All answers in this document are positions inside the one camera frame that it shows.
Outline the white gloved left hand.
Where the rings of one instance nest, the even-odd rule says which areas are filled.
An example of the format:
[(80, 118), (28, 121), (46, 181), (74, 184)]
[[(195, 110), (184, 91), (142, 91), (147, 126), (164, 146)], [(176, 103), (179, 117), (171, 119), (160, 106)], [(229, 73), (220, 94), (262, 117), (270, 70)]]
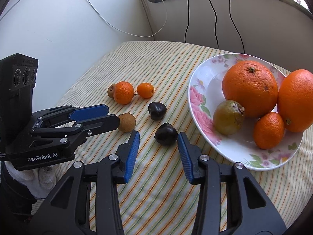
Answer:
[(45, 199), (57, 183), (56, 172), (59, 164), (18, 171), (11, 162), (5, 161), (5, 167), (10, 176), (21, 185), (26, 186), (37, 200)]

